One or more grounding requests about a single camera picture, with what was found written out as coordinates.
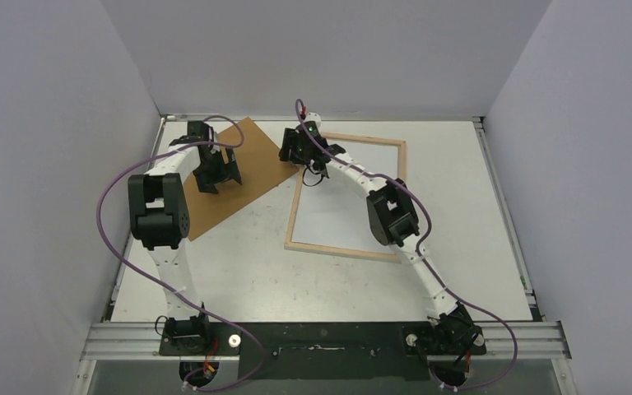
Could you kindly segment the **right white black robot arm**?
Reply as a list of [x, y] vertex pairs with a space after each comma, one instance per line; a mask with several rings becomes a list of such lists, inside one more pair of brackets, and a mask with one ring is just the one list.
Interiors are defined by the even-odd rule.
[[486, 340], [467, 311], [469, 305], [448, 288], [425, 250], [424, 240], [429, 233], [420, 229], [420, 200], [402, 179], [368, 170], [344, 147], [328, 142], [319, 125], [318, 121], [308, 120], [285, 128], [280, 161], [302, 165], [363, 198], [373, 237], [409, 265], [421, 280], [434, 346], [448, 355], [484, 354]]

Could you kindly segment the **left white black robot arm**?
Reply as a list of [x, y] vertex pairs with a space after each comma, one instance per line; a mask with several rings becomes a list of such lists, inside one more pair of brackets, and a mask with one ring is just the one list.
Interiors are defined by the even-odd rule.
[[188, 122], [167, 156], [146, 173], [128, 178], [128, 203], [132, 236], [156, 265], [165, 294], [161, 345], [199, 355], [214, 351], [219, 341], [202, 311], [187, 261], [191, 216], [184, 182], [190, 178], [199, 192], [212, 194], [218, 184], [242, 181], [234, 148], [221, 143], [206, 120]]

